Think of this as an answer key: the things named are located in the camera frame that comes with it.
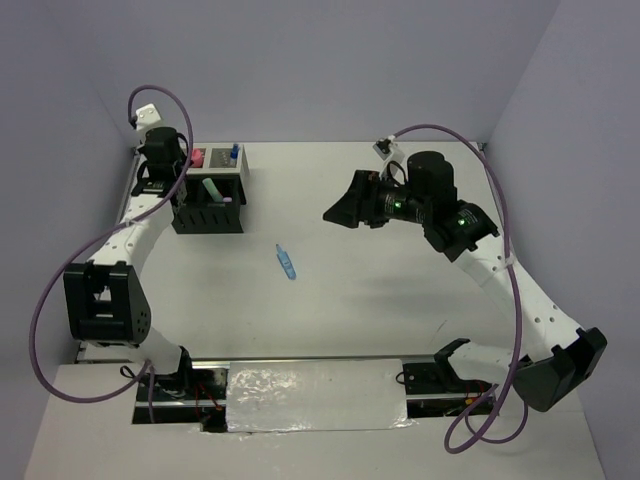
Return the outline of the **green highlighter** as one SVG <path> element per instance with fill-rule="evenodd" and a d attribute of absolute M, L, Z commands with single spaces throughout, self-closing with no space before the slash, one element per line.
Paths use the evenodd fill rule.
<path fill-rule="evenodd" d="M 214 202 L 216 203 L 225 202 L 225 197 L 218 190 L 218 188 L 216 187 L 215 183 L 211 178 L 204 178 L 202 180 L 202 185 L 204 186 L 205 190 L 207 191 L 207 193 L 209 194 L 209 196 Z"/>

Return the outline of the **pink cap bottle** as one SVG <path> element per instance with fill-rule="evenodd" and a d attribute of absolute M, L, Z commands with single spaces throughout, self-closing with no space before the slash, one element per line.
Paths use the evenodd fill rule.
<path fill-rule="evenodd" d="M 201 168 L 203 166 L 203 163 L 204 163 L 204 157 L 205 157 L 205 153 L 201 149 L 194 148 L 192 153 L 191 153 L 191 164 L 190 164 L 190 167 L 191 168 Z"/>

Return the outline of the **blue cap spray bottle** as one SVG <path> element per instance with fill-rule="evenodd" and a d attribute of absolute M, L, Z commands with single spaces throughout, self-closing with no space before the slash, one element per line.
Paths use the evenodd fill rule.
<path fill-rule="evenodd" d="M 239 145 L 234 144 L 229 153 L 229 159 L 231 163 L 235 163 L 239 156 Z"/>

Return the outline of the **blue highlighter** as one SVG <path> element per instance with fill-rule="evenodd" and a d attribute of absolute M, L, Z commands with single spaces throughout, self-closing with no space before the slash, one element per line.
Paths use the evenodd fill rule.
<path fill-rule="evenodd" d="M 276 245 L 276 258 L 281 265 L 284 273 L 286 274 L 289 280 L 295 280 L 297 278 L 297 274 L 293 263 L 288 255 L 288 253 L 282 248 L 280 244 Z"/>

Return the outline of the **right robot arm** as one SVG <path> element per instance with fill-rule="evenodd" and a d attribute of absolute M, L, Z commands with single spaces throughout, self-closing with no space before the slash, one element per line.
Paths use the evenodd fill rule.
<path fill-rule="evenodd" d="M 346 193 L 323 215 L 355 229 L 381 228 L 391 220 L 418 224 L 429 245 L 466 273 L 507 318 L 522 318 L 518 354 L 463 338 L 434 356 L 436 383 L 457 391 L 467 381 L 501 385 L 509 373 L 517 395 L 546 412 L 587 380 L 607 340 L 564 313 L 507 253 L 497 225 L 476 204 L 457 195 L 454 168 L 444 155 L 422 151 L 407 161 L 406 180 L 358 170 Z"/>

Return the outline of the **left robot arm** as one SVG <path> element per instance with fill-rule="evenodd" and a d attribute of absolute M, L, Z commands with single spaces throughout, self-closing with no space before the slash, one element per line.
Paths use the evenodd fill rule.
<path fill-rule="evenodd" d="M 188 351 L 167 340 L 152 326 L 152 309 L 140 281 L 157 240 L 174 220 L 184 198 L 183 187 L 170 196 L 187 154 L 186 137 L 172 127 L 155 127 L 144 135 L 143 156 L 124 227 L 112 233 L 86 262 L 72 263 L 63 285 L 74 339 L 111 348 L 135 363 L 149 361 L 154 385 L 175 399 L 189 396 L 196 374 Z"/>

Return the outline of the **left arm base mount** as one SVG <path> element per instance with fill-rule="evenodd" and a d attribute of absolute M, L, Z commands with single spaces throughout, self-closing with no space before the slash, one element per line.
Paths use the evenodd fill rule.
<path fill-rule="evenodd" d="M 160 382 L 149 398 L 149 376 L 137 385 L 133 425 L 187 424 L 208 433 L 228 431 L 226 419 L 227 368 L 195 369 L 194 382 L 182 393 L 163 390 Z"/>

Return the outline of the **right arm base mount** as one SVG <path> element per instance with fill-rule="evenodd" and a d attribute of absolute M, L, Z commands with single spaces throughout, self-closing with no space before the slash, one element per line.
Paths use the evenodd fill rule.
<path fill-rule="evenodd" d="M 403 363 L 395 381 L 404 387 L 410 419 L 456 417 L 490 387 L 451 376 L 433 361 Z"/>

